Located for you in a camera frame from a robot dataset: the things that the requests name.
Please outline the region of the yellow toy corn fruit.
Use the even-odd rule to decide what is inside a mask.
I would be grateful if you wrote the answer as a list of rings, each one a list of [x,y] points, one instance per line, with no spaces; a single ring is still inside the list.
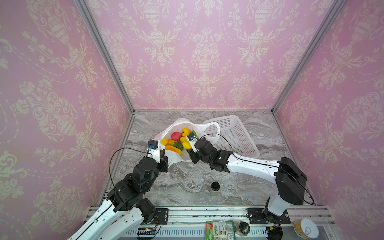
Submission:
[[[184,149],[189,150],[189,149],[192,148],[192,146],[191,146],[190,142],[188,141],[187,137],[181,137],[180,138],[180,142],[182,143]]]

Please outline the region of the long yellow toy fruit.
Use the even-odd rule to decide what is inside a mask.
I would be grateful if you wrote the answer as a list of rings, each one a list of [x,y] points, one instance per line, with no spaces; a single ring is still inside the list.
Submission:
[[[176,148],[176,147],[173,147],[173,146],[169,146],[169,145],[167,145],[167,146],[165,146],[165,150],[166,150],[166,151],[172,151],[172,152],[175,152],[175,153],[179,154],[180,156],[182,155],[182,150],[180,150],[180,149],[178,149],[178,148]]]

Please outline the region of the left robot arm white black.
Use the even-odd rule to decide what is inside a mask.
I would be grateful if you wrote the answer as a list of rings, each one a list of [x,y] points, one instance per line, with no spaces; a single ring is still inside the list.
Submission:
[[[113,185],[101,206],[70,239],[117,240],[141,224],[158,225],[156,208],[144,194],[150,191],[159,173],[168,170],[165,150],[150,149],[132,173]]]

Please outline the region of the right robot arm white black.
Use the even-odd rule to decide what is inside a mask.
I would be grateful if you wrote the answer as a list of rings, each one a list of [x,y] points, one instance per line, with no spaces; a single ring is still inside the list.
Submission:
[[[190,145],[189,155],[193,163],[201,161],[217,172],[246,174],[277,186],[278,192],[268,198],[261,213],[266,222],[279,224],[290,206],[303,205],[307,177],[291,159],[282,157],[279,161],[264,161],[232,151],[219,151],[206,138],[193,139]]]

